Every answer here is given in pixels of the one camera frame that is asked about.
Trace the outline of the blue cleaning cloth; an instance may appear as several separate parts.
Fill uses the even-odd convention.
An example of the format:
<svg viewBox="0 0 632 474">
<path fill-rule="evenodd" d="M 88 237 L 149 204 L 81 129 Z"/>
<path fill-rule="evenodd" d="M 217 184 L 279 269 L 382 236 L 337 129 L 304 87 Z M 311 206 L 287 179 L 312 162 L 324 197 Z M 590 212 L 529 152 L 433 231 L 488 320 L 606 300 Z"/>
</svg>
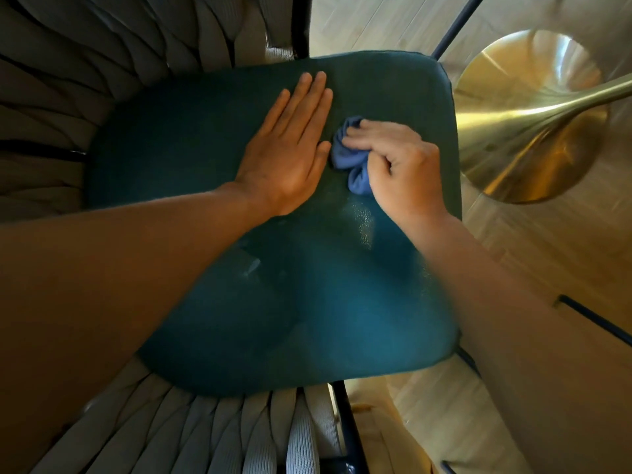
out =
<svg viewBox="0 0 632 474">
<path fill-rule="evenodd" d="M 347 173 L 347 187 L 355 195 L 373 196 L 368 177 L 369 151 L 348 148 L 343 138 L 350 127 L 359 127 L 363 117 L 352 116 L 344 120 L 332 137 L 330 158 L 332 166 Z"/>
</svg>

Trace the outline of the teal seat cushion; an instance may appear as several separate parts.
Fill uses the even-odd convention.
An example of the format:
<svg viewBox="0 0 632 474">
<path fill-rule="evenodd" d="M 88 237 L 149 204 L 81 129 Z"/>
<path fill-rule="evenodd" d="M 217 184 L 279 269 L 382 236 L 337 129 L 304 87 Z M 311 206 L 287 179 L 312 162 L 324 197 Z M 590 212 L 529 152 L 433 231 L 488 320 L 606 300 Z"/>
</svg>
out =
<svg viewBox="0 0 632 474">
<path fill-rule="evenodd" d="M 283 88 L 327 74 L 323 138 L 350 116 L 397 122 L 438 146 L 446 208 L 462 217 L 451 82 L 433 58 L 364 51 L 169 78 L 118 102 L 91 142 L 87 209 L 213 190 Z M 375 199 L 327 166 L 292 214 L 251 230 L 195 282 L 137 358 L 206 396 L 250 395 L 423 369 L 459 329 L 442 287 Z"/>
</svg>

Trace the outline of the person's left forearm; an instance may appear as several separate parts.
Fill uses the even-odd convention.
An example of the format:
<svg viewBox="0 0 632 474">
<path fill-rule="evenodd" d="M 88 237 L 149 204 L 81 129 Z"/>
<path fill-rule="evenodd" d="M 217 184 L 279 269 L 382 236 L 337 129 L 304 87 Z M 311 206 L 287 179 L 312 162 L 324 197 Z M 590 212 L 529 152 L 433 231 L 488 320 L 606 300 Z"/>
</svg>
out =
<svg viewBox="0 0 632 474">
<path fill-rule="evenodd" d="M 0 474 L 27 470 L 201 273 L 277 213 L 270 196 L 229 182 L 0 225 Z"/>
</svg>

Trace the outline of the brass pedestal table base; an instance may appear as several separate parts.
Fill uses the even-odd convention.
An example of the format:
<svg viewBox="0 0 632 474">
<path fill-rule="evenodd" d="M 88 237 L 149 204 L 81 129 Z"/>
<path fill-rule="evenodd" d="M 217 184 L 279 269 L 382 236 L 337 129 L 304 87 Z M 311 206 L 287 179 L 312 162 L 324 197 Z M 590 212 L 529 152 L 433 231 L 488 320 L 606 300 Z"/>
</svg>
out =
<svg viewBox="0 0 632 474">
<path fill-rule="evenodd" d="M 506 35 L 483 49 L 453 88 L 461 173 L 501 203 L 556 198 L 595 163 L 609 105 L 630 96 L 632 73 L 605 81 L 570 36 Z"/>
</svg>

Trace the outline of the person's right forearm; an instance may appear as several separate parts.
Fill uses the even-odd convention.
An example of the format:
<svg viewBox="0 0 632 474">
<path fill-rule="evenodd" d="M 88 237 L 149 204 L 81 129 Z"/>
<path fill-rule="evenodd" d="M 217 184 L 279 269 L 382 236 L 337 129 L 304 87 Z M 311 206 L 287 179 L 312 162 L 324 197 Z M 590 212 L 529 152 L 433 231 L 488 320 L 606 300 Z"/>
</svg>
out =
<svg viewBox="0 0 632 474">
<path fill-rule="evenodd" d="M 632 474 L 632 373 L 443 213 L 391 215 L 439 279 L 534 474 Z"/>
</svg>

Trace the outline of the person's right hand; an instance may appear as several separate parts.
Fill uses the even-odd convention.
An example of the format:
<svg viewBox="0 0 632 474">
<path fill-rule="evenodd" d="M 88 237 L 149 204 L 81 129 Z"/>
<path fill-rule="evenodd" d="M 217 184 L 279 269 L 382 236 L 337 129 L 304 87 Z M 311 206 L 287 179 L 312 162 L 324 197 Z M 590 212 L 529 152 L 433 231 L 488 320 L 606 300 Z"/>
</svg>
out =
<svg viewBox="0 0 632 474">
<path fill-rule="evenodd" d="M 440 176 L 440 152 L 429 142 L 406 142 L 364 135 L 350 127 L 343 138 L 348 148 L 377 151 L 391 163 L 391 191 L 377 203 L 411 237 L 448 215 Z"/>
</svg>

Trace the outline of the black metal bar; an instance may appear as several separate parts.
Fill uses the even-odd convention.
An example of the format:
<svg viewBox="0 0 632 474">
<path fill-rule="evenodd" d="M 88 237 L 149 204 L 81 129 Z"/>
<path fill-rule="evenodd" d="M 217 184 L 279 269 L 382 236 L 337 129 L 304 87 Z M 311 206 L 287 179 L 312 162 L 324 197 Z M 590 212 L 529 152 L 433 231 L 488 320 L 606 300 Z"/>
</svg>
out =
<svg viewBox="0 0 632 474">
<path fill-rule="evenodd" d="M 610 335 L 614 336 L 616 339 L 620 340 L 621 342 L 632 348 L 632 334 L 628 333 L 620 326 L 612 323 L 610 320 L 600 316 L 595 311 L 590 310 L 585 305 L 565 294 L 558 295 L 555 302 L 553 303 L 553 306 L 557 308 L 562 304 L 574 310 L 579 315 L 589 320 L 591 323 L 600 327 L 602 330 L 608 332 Z"/>
</svg>

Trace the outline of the person's left hand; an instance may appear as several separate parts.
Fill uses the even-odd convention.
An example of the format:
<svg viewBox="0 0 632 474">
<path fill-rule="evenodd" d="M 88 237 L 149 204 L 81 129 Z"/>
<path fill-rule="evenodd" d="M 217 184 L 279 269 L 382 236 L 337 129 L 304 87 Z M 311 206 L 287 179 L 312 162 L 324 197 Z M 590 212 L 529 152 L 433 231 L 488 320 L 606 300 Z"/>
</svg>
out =
<svg viewBox="0 0 632 474">
<path fill-rule="evenodd" d="M 327 90 L 329 115 L 333 91 Z M 302 144 L 291 141 L 291 117 L 288 121 L 280 136 L 251 139 L 234 181 L 261 221 L 290 214 L 315 192 L 302 193 Z"/>
</svg>

